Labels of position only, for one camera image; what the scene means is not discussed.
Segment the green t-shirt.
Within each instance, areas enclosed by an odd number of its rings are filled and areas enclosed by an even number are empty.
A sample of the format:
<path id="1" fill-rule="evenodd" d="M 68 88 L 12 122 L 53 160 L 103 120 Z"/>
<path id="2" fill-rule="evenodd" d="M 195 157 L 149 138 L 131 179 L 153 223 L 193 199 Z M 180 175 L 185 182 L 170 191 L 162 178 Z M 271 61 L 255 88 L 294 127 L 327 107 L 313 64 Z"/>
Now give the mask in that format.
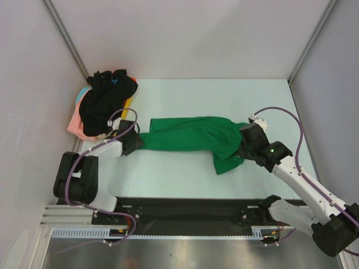
<path id="1" fill-rule="evenodd" d="M 244 163 L 238 156 L 242 142 L 240 128 L 223 117 L 155 118 L 149 131 L 140 134 L 142 149 L 154 151 L 210 151 L 216 174 L 222 175 Z"/>

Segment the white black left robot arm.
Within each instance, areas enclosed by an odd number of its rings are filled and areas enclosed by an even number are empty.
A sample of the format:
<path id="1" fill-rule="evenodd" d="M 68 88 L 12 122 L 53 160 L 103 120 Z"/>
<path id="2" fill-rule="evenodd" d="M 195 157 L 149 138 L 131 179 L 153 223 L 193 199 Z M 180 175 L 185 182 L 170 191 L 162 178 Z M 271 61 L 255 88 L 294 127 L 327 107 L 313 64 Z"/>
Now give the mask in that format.
<path id="1" fill-rule="evenodd" d="M 112 127 L 108 137 L 89 149 L 62 155 L 53 194 L 69 205 L 102 210 L 110 223 L 117 224 L 123 220 L 124 210 L 117 206 L 117 197 L 100 189 L 100 168 L 118 157 L 128 156 L 144 142 L 137 122 L 118 118 Z"/>

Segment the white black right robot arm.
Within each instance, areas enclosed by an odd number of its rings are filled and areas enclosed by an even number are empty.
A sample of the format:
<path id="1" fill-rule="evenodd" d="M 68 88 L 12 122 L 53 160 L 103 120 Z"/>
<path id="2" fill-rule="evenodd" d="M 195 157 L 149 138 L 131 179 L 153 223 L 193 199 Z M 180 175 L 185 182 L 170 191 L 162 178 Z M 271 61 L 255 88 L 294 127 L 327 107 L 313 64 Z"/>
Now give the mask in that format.
<path id="1" fill-rule="evenodd" d="M 358 204 L 349 205 L 306 175 L 298 158 L 283 143 L 270 143 L 264 119 L 251 114 L 248 121 L 240 128 L 239 156 L 254 161 L 281 179 L 307 206 L 293 206 L 280 197 L 271 196 L 269 205 L 259 210 L 260 221 L 265 225 L 280 221 L 304 232 L 329 257 L 345 251 L 358 239 Z"/>

